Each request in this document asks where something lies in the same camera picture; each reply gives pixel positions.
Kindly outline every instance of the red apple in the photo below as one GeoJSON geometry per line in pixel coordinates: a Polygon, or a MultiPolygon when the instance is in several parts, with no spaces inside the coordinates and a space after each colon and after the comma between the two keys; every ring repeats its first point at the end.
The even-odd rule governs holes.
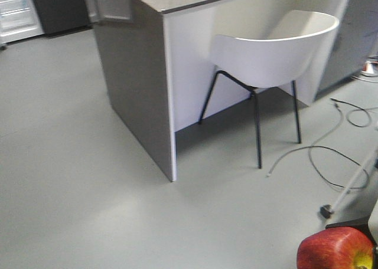
{"type": "Polygon", "coordinates": [[[328,228],[304,239],[297,269],[372,269],[373,243],[351,227],[328,228]]]}

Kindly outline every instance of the black metal chair leg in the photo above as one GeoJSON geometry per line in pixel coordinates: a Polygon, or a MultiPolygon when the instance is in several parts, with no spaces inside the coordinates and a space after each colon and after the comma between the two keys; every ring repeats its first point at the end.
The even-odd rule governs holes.
{"type": "Polygon", "coordinates": [[[259,100],[258,100],[258,95],[254,91],[251,91],[251,95],[255,99],[256,147],[257,147],[257,150],[258,150],[259,169],[262,169],[259,100]]]}
{"type": "Polygon", "coordinates": [[[206,96],[206,100],[205,100],[205,103],[203,104],[203,108],[202,108],[202,111],[201,111],[201,115],[200,115],[200,118],[198,119],[198,124],[201,124],[202,123],[202,120],[203,120],[203,117],[205,115],[205,112],[206,112],[206,108],[207,108],[207,105],[208,105],[208,102],[210,101],[210,97],[211,97],[211,94],[213,93],[213,90],[214,90],[214,86],[215,86],[215,83],[217,81],[217,77],[218,75],[221,73],[221,71],[217,71],[214,76],[213,76],[213,80],[211,81],[211,85],[210,85],[210,88],[207,92],[207,96],[206,96]]]}
{"type": "Polygon", "coordinates": [[[295,80],[293,80],[291,82],[291,89],[292,89],[292,93],[293,93],[294,113],[295,113],[295,121],[296,121],[296,133],[298,135],[298,143],[302,143],[301,126],[300,126],[300,123],[299,123],[298,99],[296,97],[295,80]]]}

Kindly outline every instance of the chair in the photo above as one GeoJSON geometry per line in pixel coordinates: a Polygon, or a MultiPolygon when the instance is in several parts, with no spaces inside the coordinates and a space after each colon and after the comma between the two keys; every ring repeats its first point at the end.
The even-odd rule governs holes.
{"type": "Polygon", "coordinates": [[[198,124],[204,114],[219,74],[250,92],[255,104],[256,145],[262,168],[261,136],[257,88],[291,83],[298,143],[301,143],[295,80],[311,62],[327,33],[338,27],[336,17],[320,12],[289,11],[267,39],[251,40],[225,35],[214,36],[210,60],[216,66],[198,124]]]}

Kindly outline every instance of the dark cabinet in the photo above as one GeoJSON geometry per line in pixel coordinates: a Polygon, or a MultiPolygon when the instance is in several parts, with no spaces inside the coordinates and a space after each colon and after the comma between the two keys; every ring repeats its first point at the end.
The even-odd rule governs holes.
{"type": "Polygon", "coordinates": [[[85,0],[33,0],[46,34],[90,24],[85,0]]]}
{"type": "Polygon", "coordinates": [[[378,34],[378,0],[349,0],[319,90],[359,74],[378,34]]]}

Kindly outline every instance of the black cable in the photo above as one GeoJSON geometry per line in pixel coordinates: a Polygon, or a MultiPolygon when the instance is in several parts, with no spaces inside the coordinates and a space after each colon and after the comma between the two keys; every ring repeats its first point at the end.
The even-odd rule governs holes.
{"type": "Polygon", "coordinates": [[[372,124],[373,119],[372,119],[371,115],[369,114],[369,112],[368,112],[366,109],[361,108],[361,107],[359,107],[359,106],[356,106],[355,104],[351,104],[351,103],[349,103],[349,102],[345,102],[345,101],[337,100],[337,99],[335,99],[335,98],[331,98],[331,101],[333,101],[333,102],[335,102],[335,103],[338,102],[338,103],[347,104],[347,105],[349,105],[349,106],[352,106],[352,107],[357,108],[357,111],[363,111],[363,112],[365,113],[365,115],[367,116],[367,121],[368,121],[368,122],[367,122],[367,124],[363,124],[363,125],[359,125],[359,124],[353,123],[353,122],[350,120],[350,115],[351,115],[352,113],[354,113],[353,111],[355,111],[355,110],[353,110],[353,111],[349,111],[349,112],[347,113],[347,121],[348,121],[350,124],[352,124],[353,126],[357,126],[357,127],[368,127],[369,125],[372,124]]]}
{"type": "MultiPolygon", "coordinates": [[[[291,151],[288,151],[286,152],[285,154],[283,154],[282,156],[280,156],[276,162],[273,164],[273,166],[271,167],[271,169],[269,170],[268,172],[268,176],[270,176],[273,172],[273,170],[275,169],[276,165],[284,158],[286,157],[287,155],[289,155],[290,153],[293,153],[293,152],[296,152],[296,151],[299,151],[299,150],[304,150],[304,149],[308,149],[308,158],[309,158],[309,161],[311,162],[311,165],[312,167],[315,169],[315,171],[319,174],[319,176],[324,180],[326,181],[326,183],[329,183],[330,185],[332,186],[337,186],[339,188],[345,188],[345,186],[343,185],[339,185],[337,183],[334,183],[334,182],[331,182],[330,180],[328,180],[320,171],[319,169],[316,167],[315,163],[314,163],[314,160],[312,158],[312,154],[311,154],[311,151],[313,148],[323,148],[323,149],[328,149],[328,150],[331,150],[339,155],[341,155],[342,157],[350,160],[351,162],[355,163],[357,166],[361,166],[361,164],[359,164],[358,162],[356,162],[355,160],[353,160],[352,158],[346,156],[345,154],[333,149],[333,148],[330,148],[330,147],[326,147],[326,146],[321,146],[321,145],[316,145],[319,141],[323,140],[324,138],[326,138],[328,135],[330,135],[332,132],[334,132],[335,130],[337,130],[342,122],[344,121],[344,114],[343,112],[340,110],[340,107],[337,103],[343,103],[343,104],[348,104],[350,106],[353,106],[355,108],[357,108],[357,110],[352,110],[352,111],[349,111],[348,114],[347,114],[347,121],[352,124],[353,126],[357,126],[357,127],[367,127],[369,125],[371,125],[372,123],[372,117],[371,115],[369,114],[368,110],[374,110],[374,109],[378,109],[378,107],[374,107],[374,108],[369,108],[369,109],[363,109],[359,106],[356,106],[354,104],[351,104],[349,102],[345,102],[345,101],[341,101],[341,100],[337,100],[337,99],[331,99],[333,102],[334,102],[334,106],[335,108],[337,109],[337,111],[339,112],[339,115],[340,115],[340,119],[338,121],[338,123],[331,129],[329,130],[328,132],[326,132],[324,135],[322,135],[319,139],[315,140],[310,146],[306,146],[306,147],[300,147],[300,148],[297,148],[297,149],[294,149],[294,150],[291,150],[291,151]],[[367,124],[364,124],[364,125],[360,125],[360,124],[355,124],[353,123],[349,117],[352,113],[356,112],[356,111],[363,111],[366,115],[367,115],[367,118],[368,118],[368,123],[367,124]]],[[[366,181],[365,183],[362,185],[362,186],[358,186],[358,187],[352,187],[350,189],[364,189],[368,186],[369,182],[370,182],[370,176],[369,174],[367,173],[367,171],[365,169],[363,169],[365,175],[366,175],[366,181]]]]}

